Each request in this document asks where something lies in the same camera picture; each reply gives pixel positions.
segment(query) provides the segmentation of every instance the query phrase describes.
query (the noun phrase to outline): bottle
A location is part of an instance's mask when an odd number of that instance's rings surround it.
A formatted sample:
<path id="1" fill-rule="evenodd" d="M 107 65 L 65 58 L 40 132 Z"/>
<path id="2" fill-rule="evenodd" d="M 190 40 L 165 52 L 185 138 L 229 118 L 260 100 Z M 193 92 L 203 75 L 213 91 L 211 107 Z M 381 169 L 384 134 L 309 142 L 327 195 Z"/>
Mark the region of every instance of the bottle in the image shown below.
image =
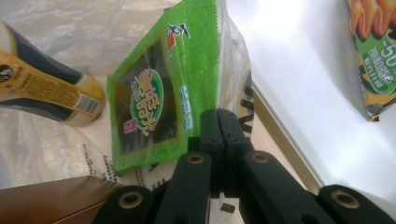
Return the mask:
<path id="1" fill-rule="evenodd" d="M 0 106 L 82 126 L 97 119 L 104 104 L 93 77 L 51 59 L 0 21 Z"/>

